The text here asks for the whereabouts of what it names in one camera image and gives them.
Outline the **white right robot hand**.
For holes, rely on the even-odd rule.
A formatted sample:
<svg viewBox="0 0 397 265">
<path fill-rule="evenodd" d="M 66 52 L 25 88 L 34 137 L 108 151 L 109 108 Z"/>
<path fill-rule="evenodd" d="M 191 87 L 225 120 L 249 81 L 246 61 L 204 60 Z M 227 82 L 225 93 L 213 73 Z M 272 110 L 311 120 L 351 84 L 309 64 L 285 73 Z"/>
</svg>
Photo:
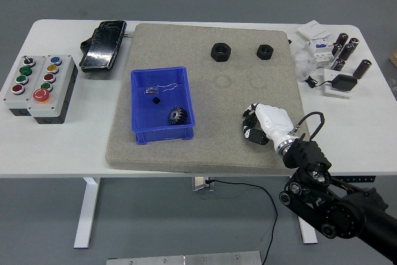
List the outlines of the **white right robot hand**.
<svg viewBox="0 0 397 265">
<path fill-rule="evenodd" d="M 243 113 L 244 137 L 256 144 L 273 141 L 275 152 L 283 156 L 297 139 L 292 135 L 293 124 L 281 108 L 260 103 L 251 104 Z"/>
</svg>

